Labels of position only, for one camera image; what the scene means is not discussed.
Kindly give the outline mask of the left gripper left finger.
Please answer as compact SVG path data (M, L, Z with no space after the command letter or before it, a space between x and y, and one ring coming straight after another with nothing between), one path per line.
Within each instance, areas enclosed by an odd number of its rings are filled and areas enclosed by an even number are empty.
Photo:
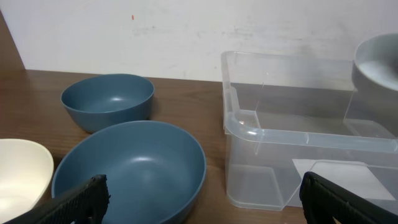
M101 223L110 199L106 181L106 175L95 175L5 224Z

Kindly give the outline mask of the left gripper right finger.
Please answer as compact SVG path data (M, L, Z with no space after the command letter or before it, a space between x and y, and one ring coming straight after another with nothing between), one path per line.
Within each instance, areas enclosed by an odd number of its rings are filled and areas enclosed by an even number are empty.
M299 193L308 224L397 224L397 215L324 177L306 172Z

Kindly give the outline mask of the grey small bowl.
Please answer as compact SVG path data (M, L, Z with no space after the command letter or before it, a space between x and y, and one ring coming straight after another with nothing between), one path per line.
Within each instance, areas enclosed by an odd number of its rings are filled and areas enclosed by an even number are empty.
M357 90L397 93L397 34L375 35L354 53L352 81Z

